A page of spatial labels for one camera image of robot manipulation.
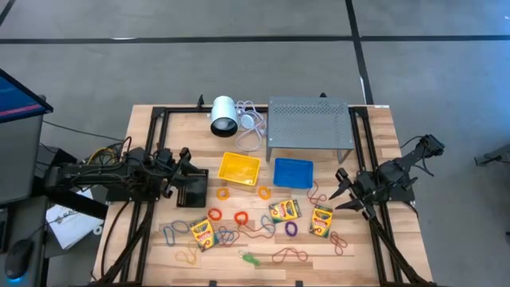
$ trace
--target rubber band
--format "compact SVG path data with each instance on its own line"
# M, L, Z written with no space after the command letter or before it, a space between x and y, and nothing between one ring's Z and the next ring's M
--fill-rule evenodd
M244 215L245 216L245 220L243 222L241 222L238 217L241 216L241 215ZM233 216L233 220L236 221L236 223L241 226L241 225L245 225L246 223L248 223L248 214L246 213L246 211L239 211L237 212L234 216Z
M335 245L335 253L338 256L343 255L343 249L348 246L347 242L340 238L336 231L331 232L331 237L329 238L329 241Z
M216 197L219 200L227 200L230 197L229 189L226 187L218 188L218 190L216 191Z
M219 216L214 217L213 211L216 211L219 214ZM218 208L209 209L209 212L207 212L207 215L209 215L209 218L211 218L211 220L214 220L214 221L218 221L218 220L222 219L222 216L223 216L222 211L219 210Z
M310 203L313 204L313 205L316 205L318 202L326 202L326 200L328 200L328 197L326 195L319 195L319 197L316 197L314 198L313 195L315 195L317 193L317 191L319 191L319 184L314 181L313 184L316 185L316 190L312 192L312 194L310 195L310 191L312 190L313 187L310 187L310 189L306 192L306 197L308 197L308 200L310 200Z
M269 224L264 224L264 217L266 217L268 220L269 218L267 217L267 215L262 215L261 217L261 224L262 224L262 227L257 229L257 230L254 230L252 229L251 227L247 226L247 225L243 225L244 227L246 227L249 231L251 232L258 232L258 231L261 231L263 229L267 230L271 235L267 236L265 234L258 234L256 236L252 236L250 234L248 234L246 231L243 231L241 230L241 225L238 225L237 226L237 231L239 231L240 233L248 236L249 238L259 238L259 237L263 237L263 238L267 238L267 239L270 239L274 236L274 234L277 232L277 228L274 226L274 224L272 223L269 223Z
M226 227L220 226L218 228L218 232L220 236L218 237L220 241L220 245L224 247L231 247L241 236L236 230L227 230Z
M278 254L280 254L280 253L282 253L282 252L284 252L284 251L285 251L285 253L284 253L284 256L283 256L283 258L281 259L281 261L276 261L276 260L274 260L274 258L275 258ZM305 261L307 261L307 260L308 260L308 254L307 254L306 252L304 252L304 251L297 251L295 248L292 248L292 247L285 247L284 249L282 249L282 250L280 250L280 251L276 252L275 254L273 254L273 255L272 255L272 257L271 257L271 261L273 261L273 263L277 263L277 264L279 264L279 263L281 263L281 262L285 261L285 257L287 257L287 253L288 253L289 251L290 251L290 252L295 253L295 254L296 254L296 256L297 256L297 259L298 259L299 261L305 262Z
M288 231L289 226L294 226L294 232L290 233L290 231ZM297 235L297 225L294 222L285 223L285 233L290 237L296 236Z
M175 254L175 260L180 262L186 262L189 265L195 265L197 263L197 251L198 248L195 248L194 250L191 249L191 246L195 245L195 240L191 240L188 242L188 250L190 251L191 256L193 257L192 260L190 260L190 257L188 257L188 254L186 254L184 251L179 251Z
M186 230L180 230L179 228L176 228L175 227L175 223L181 223L181 224L184 224L184 226L186 227ZM168 233L167 233L167 230L169 230L171 232L171 236L172 236L172 242L168 242ZM167 242L167 245L169 247L173 247L175 246L175 232L178 232L180 234L187 234L190 232L190 227L188 226L188 224L183 221L183 220L175 220L173 221L172 223L170 223L169 226L165 226L163 227L163 233L165 234L165 241Z
M258 188L258 196L261 199L268 200L271 198L271 190L268 189L267 187L259 187Z

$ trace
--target red rubber band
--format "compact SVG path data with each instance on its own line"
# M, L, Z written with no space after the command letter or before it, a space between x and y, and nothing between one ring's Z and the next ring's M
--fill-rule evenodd
M245 216L245 221L244 222L241 222L241 220L238 219L239 215L244 215ZM234 216L233 216L233 220L236 221L236 223L241 226L241 225L246 225L246 223L248 223L248 214L246 213L246 211L239 211L237 212Z
M219 216L214 217L213 216L213 211L218 212ZM211 208L211 209L209 209L209 212L207 212L207 215L209 215L209 218L211 220L214 220L214 221L218 221L218 220L222 219L222 216L223 216L222 211L219 210L218 208Z

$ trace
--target metal mesh stand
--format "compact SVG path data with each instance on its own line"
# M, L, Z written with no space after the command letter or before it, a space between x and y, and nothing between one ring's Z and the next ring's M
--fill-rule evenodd
M354 149L347 104L333 98L271 97L266 161L274 147L339 150L342 163Z

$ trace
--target computer monitor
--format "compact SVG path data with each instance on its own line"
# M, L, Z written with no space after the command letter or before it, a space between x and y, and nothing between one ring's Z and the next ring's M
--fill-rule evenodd
M52 111L52 106L0 69L0 123Z

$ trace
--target wooden table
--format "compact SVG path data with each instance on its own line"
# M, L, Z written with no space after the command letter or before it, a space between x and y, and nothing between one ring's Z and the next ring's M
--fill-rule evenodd
M133 147L144 147L147 129L150 122L152 105L136 105L133 107L127 136L131 136ZM368 107L371 129L374 137L378 160L386 160L400 156L398 140L389 108ZM156 128L155 139L159 138L160 124ZM363 143L367 167L370 166L367 143L361 119L358 121ZM208 285L210 280L218 281L218 285L295 285L296 281L303 281L305 285L378 285L376 266L371 244L368 223L360 213L350 210L336 211L331 230L338 232L341 238L348 242L343 256L335 255L334 246L328 239L320 238L308 233L313 205L308 201L305 190L273 187L274 159L288 157L307 159L314 162L314 178L320 189L319 194L331 195L337 188L338 182L335 172L339 168L336 151L325 150L285 150L277 149L273 152L271 162L265 162L264 147L255 152L240 152L235 145L236 136L219 138L210 132L210 119L205 113L175 113L171 114L167 131L167 147L178 154L182 147L188 147L192 154L191 162L200 168L210 170L207 208L190 209L177 208L176 195L171 199L161 198L155 206L154 218L151 226L151 238L147 253L147 264L143 278L144 285ZM242 187L218 179L218 168L225 151L255 156L261 159L261 170L258 175L257 187L270 187L272 198L265 201L257 195L257 187ZM353 176L359 169L356 154L352 152L341 165ZM219 187L228 187L230 197L226 201L216 198ZM223 219L213 225L235 228L233 216L240 210L249 214L249 225L261 227L260 217L269 215L268 205L284 199L297 199L303 213L295 223L299 233L290 238L284 232L284 223L277 224L274 238L250 239L245 235L231 247L215 246L210 250L198 252L196 264L189 265L176 261L175 254L179 251L188 252L187 244L192 240L190 234L176 234L174 247L167 246L163 235L163 227L177 219L187 222L201 218L212 207L222 210ZM348 200L347 193L341 197L326 202L326 206L337 206ZM112 225L112 220L123 203L113 203L108 209L108 216L104 225L103 237L96 257L94 274L99 277L100 260L106 234ZM130 204L120 216L106 253L106 266L110 266L125 247L128 227L131 220L133 204ZM394 238L398 248L418 274L426 280L432 280L425 247L420 233L418 219L414 212L402 203L388 204L390 219L393 226ZM140 215L143 217L144 206ZM392 280L389 255L381 243L389 280ZM308 253L307 261L298 261L296 257L287 257L280 264L272 263L271 256L284 247L291 246ZM139 250L135 250L131 260L129 279L134 280L136 262ZM242 261L238 251L249 251L261 265L255 267Z

